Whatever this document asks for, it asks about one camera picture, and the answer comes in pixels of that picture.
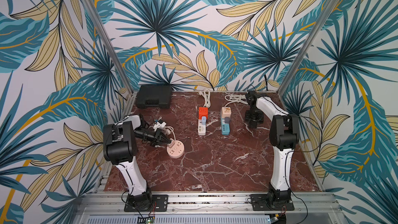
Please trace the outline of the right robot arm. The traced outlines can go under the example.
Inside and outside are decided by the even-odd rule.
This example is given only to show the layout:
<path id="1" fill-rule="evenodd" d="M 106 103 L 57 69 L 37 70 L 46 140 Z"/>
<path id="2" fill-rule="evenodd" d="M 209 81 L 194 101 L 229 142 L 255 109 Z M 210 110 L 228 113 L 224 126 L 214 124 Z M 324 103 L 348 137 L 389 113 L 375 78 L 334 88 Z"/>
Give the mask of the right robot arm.
<path id="1" fill-rule="evenodd" d="M 300 139 L 299 118 L 279 107 L 268 96 L 260 95 L 255 90 L 245 95 L 249 110 L 245 112 L 245 121 L 251 128 L 264 122 L 266 116 L 271 121 L 268 140 L 273 147 L 273 174 L 267 194 L 252 197 L 255 211 L 262 209 L 292 211 L 290 168 L 292 155 Z"/>

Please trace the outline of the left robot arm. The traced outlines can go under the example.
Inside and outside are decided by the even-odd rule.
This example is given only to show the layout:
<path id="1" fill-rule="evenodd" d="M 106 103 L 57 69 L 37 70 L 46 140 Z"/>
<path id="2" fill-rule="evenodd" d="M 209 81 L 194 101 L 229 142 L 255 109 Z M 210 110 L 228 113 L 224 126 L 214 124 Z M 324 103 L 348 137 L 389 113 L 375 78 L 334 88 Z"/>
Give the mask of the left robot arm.
<path id="1" fill-rule="evenodd" d="M 125 204 L 142 212 L 153 209 L 155 202 L 137 164 L 136 139 L 149 142 L 151 146 L 167 147 L 173 147 L 175 141 L 168 138 L 161 129 L 151 130 L 142 114 L 128 115 L 103 128 L 104 158 L 121 172 L 128 186 Z"/>

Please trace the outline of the pink plug adapter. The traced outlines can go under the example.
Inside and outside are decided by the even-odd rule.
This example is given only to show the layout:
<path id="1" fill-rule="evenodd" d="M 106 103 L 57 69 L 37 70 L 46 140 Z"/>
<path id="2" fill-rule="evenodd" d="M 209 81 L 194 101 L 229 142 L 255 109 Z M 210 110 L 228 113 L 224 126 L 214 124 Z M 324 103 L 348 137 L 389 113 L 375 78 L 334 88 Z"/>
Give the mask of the pink plug adapter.
<path id="1" fill-rule="evenodd" d="M 171 139 L 171 142 L 167 145 L 168 148 L 172 148 L 175 144 L 175 140 Z"/>

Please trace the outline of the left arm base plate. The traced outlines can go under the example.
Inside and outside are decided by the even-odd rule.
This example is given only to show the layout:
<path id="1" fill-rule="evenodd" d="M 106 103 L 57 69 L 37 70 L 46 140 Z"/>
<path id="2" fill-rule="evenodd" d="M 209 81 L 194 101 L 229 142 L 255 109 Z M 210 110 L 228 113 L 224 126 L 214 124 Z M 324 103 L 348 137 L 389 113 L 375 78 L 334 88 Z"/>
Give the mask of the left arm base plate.
<path id="1" fill-rule="evenodd" d="M 124 206 L 124 212 L 166 212 L 168 206 L 168 195 L 128 195 Z"/>

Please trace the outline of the round pink power socket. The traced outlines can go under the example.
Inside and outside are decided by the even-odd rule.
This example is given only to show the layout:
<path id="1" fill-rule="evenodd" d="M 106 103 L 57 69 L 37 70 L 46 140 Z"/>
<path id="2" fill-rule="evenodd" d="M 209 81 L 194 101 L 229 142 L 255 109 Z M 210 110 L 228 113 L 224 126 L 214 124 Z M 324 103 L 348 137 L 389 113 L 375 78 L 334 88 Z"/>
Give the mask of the round pink power socket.
<path id="1" fill-rule="evenodd" d="M 173 159 L 178 159 L 184 154 L 184 144 L 181 141 L 172 141 L 167 145 L 167 153 Z"/>

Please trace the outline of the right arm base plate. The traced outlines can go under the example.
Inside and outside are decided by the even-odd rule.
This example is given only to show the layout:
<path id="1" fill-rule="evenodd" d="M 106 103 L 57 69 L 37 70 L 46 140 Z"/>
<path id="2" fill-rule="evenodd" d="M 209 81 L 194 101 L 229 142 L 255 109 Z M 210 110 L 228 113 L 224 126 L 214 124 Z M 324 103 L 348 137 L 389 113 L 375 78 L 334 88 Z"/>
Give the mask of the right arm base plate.
<path id="1" fill-rule="evenodd" d="M 252 205 L 253 211 L 284 212 L 295 210 L 291 199 L 275 200 L 268 194 L 251 194 L 248 202 Z"/>

